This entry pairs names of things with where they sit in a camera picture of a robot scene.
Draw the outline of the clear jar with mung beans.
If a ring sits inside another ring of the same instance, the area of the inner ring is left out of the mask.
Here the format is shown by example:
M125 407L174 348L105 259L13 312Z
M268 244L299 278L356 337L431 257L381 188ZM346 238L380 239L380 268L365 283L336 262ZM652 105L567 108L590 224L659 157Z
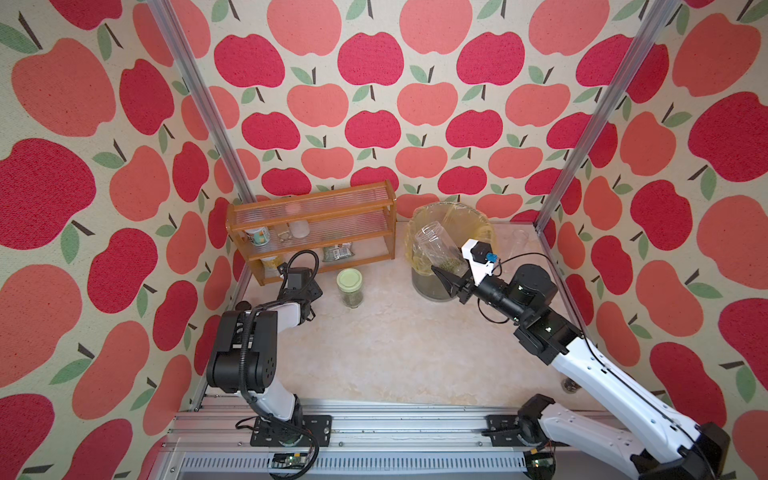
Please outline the clear jar with mung beans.
M462 256L460 249L438 221L432 221L421 227L415 234L415 241L420 252L431 265L445 270L446 260L450 255Z

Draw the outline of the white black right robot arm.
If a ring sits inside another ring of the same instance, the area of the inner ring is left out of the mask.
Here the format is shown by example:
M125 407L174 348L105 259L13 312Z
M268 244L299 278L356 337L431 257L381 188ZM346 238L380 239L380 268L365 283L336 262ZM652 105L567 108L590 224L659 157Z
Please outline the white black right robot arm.
M458 276L432 269L447 293L475 297L516 325L515 337L544 364L575 381L622 423L617 429L537 394L521 407L516 429L534 447L560 442L600 460L630 479L718 479L730 436L698 423L642 387L598 351L576 325L550 306L557 287L549 273L523 264L510 281L494 275L495 255L470 255Z

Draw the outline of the second jar behind left arm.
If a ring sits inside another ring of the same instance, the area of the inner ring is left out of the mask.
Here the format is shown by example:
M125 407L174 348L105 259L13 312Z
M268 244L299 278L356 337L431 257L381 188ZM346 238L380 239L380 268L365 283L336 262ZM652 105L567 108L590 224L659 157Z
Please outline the second jar behind left arm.
M359 307L363 302L363 275L355 268L341 270L336 277L337 287L341 293L342 302L351 309Z

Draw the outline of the clear plastic jar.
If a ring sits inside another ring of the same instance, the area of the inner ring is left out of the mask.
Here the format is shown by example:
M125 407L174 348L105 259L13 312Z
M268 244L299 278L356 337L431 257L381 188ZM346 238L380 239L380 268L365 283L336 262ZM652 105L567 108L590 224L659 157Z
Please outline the clear plastic jar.
M516 228L510 237L510 254L517 255L528 251L529 231L527 228Z

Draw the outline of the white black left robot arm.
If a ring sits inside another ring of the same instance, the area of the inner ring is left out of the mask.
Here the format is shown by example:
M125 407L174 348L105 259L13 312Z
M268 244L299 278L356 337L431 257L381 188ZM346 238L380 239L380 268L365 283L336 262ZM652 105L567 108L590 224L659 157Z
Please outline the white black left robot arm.
M289 267L276 300L225 312L206 366L210 386L240 394L259 416L290 432L303 430L303 413L277 379L278 335L314 319L312 303L322 296L315 276L307 267Z

